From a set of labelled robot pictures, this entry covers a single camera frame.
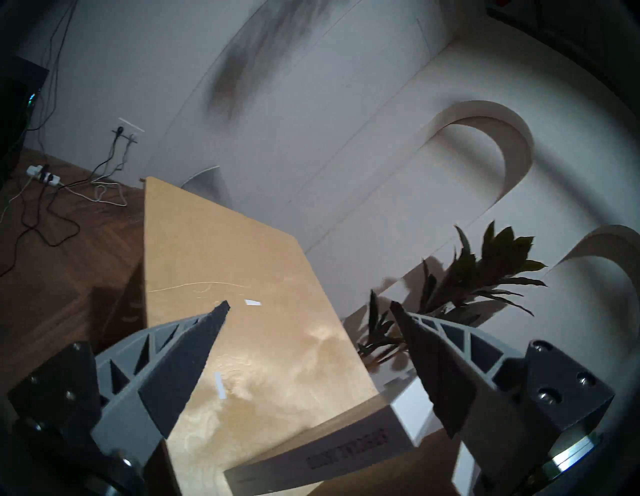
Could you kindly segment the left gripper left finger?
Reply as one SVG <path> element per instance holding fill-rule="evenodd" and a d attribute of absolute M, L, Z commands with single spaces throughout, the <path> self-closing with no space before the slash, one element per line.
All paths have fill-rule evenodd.
<path fill-rule="evenodd" d="M 142 329 L 94 355 L 67 345 L 8 392 L 18 416 L 68 446 L 148 460 L 190 400 L 230 310 Z"/>

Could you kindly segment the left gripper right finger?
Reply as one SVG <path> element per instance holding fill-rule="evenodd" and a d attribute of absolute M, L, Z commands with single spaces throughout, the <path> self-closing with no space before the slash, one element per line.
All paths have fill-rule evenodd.
<path fill-rule="evenodd" d="M 481 473 L 475 488 L 543 488 L 564 471 L 554 458 L 591 434 L 615 392 L 546 340 L 522 353 L 478 328 L 390 311 L 433 412 Z"/>

